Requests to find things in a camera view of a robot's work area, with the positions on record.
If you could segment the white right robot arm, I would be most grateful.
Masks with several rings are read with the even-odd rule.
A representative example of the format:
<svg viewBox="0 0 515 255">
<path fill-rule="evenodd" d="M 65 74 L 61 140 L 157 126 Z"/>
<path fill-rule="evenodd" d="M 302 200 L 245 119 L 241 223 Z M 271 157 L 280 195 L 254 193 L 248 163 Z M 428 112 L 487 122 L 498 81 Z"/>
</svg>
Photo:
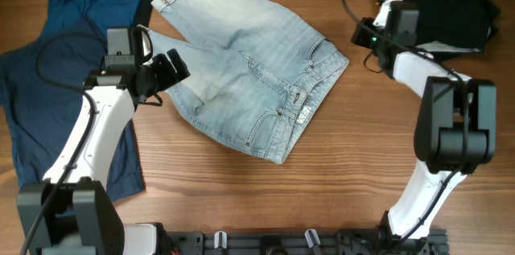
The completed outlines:
<svg viewBox="0 0 515 255">
<path fill-rule="evenodd" d="M 451 191 L 489 162 L 496 146 L 495 84 L 459 74 L 417 48 L 418 16 L 413 3 L 382 0 L 377 17 L 362 19 L 352 37 L 378 58 L 381 72 L 422 99 L 414 133 L 418 161 L 385 215 L 386 246 L 428 236 Z"/>
</svg>

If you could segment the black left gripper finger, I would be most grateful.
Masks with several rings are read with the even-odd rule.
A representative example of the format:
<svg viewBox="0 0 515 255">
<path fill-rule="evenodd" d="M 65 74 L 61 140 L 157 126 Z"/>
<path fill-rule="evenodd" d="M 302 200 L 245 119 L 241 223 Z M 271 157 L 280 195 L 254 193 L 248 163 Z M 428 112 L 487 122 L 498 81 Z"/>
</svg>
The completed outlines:
<svg viewBox="0 0 515 255">
<path fill-rule="evenodd" d="M 180 82 L 188 78 L 190 76 L 190 72 L 177 50 L 172 48 L 167 52 L 167 55 L 170 58 L 173 68 L 175 69 L 176 80 Z"/>
<path fill-rule="evenodd" d="M 150 69 L 154 73 L 158 90 L 166 90 L 177 83 L 176 71 L 166 55 L 156 55 L 152 59 Z"/>
</svg>

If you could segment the light blue denim shorts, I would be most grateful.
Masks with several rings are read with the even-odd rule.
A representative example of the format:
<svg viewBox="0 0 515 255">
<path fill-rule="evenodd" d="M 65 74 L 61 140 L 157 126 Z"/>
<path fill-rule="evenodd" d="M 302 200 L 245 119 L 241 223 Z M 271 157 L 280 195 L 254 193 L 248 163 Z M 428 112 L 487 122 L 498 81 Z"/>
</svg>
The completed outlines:
<svg viewBox="0 0 515 255">
<path fill-rule="evenodd" d="M 220 144 L 283 163 L 348 58 L 295 12 L 270 0 L 153 0 L 180 33 L 150 32 L 189 71 L 168 89 L 180 115 Z"/>
</svg>

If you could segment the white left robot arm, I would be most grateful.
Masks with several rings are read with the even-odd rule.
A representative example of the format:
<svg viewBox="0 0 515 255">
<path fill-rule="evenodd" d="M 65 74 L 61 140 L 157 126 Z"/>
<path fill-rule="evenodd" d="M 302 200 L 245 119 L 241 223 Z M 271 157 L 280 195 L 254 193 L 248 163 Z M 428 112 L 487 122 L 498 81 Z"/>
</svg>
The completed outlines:
<svg viewBox="0 0 515 255">
<path fill-rule="evenodd" d="M 118 141 L 139 105 L 163 103 L 159 93 L 189 77 L 175 49 L 155 54 L 142 25 L 115 27 L 102 41 L 107 52 L 81 86 L 40 73 L 83 102 L 68 140 L 41 183 L 17 197 L 23 254 L 177 254 L 160 223 L 125 224 L 105 190 Z"/>
</svg>

